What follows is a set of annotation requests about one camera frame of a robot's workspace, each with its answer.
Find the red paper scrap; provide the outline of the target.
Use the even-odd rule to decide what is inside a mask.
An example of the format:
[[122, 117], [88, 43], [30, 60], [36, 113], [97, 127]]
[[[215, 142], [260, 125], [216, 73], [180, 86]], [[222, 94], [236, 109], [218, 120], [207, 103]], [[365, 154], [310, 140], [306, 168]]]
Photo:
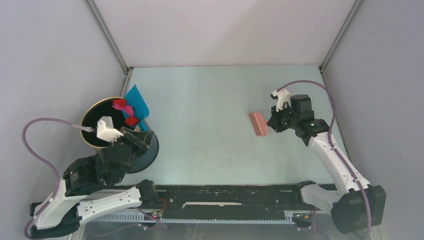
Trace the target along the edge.
[[139, 122], [140, 120], [135, 116], [129, 116], [128, 118], [125, 119], [125, 123], [131, 127], [138, 125]]

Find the pink hand brush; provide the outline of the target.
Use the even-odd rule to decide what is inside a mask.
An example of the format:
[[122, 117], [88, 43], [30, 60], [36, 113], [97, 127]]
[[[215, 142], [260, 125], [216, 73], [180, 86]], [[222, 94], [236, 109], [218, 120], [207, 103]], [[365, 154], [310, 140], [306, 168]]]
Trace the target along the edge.
[[263, 115], [258, 112], [248, 114], [249, 120], [257, 137], [265, 137], [268, 134], [268, 125]]

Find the magenta paper scrap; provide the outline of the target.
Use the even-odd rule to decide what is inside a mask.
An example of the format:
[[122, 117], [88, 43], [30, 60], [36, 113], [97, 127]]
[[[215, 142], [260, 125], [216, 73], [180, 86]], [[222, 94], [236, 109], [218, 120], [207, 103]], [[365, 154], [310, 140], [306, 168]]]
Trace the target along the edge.
[[128, 105], [127, 100], [124, 98], [113, 99], [112, 107], [116, 110], [122, 111], [130, 117], [134, 115], [133, 107]]

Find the blue plastic dustpan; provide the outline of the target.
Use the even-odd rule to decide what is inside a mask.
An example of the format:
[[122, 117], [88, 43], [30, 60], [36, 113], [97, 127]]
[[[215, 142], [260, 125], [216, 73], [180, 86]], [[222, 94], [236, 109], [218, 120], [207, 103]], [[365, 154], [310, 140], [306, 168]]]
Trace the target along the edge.
[[[126, 99], [127, 104], [132, 106], [133, 110], [134, 110], [134, 115], [135, 117], [137, 117], [140, 122], [137, 125], [142, 131], [147, 131], [149, 130], [149, 127], [147, 126], [147, 124], [145, 123], [146, 118], [149, 116], [150, 111], [149, 108], [147, 106], [147, 104], [145, 103], [139, 89], [137, 88], [136, 85], [134, 85], [123, 97], [123, 99]], [[122, 112], [125, 119], [128, 118], [129, 116], [126, 115], [124, 112]]]

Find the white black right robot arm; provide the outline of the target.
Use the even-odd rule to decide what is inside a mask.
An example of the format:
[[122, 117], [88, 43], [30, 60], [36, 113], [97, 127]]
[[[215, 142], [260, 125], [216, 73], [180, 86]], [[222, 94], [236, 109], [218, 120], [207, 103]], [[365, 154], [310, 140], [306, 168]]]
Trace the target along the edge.
[[303, 185], [291, 194], [291, 204], [297, 209], [317, 207], [331, 216], [342, 234], [380, 225], [387, 197], [385, 190], [380, 185], [371, 185], [346, 159], [326, 121], [315, 118], [311, 98], [307, 94], [291, 95], [285, 90], [273, 92], [270, 97], [276, 105], [271, 107], [267, 126], [277, 133], [294, 130], [320, 159], [337, 190], [333, 193], [316, 183]]

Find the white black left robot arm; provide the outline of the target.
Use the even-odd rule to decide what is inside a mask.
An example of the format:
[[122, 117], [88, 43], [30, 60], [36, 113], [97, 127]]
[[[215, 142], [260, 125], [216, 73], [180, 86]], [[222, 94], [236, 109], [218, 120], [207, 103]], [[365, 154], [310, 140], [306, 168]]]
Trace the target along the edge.
[[135, 159], [146, 154], [156, 138], [152, 130], [122, 127], [119, 133], [116, 140], [96, 154], [75, 160], [64, 171], [56, 193], [44, 202], [31, 204], [33, 224], [27, 230], [30, 239], [65, 237], [100, 216], [142, 205], [156, 206], [159, 195], [154, 182], [147, 179], [107, 197], [86, 199], [121, 183]]

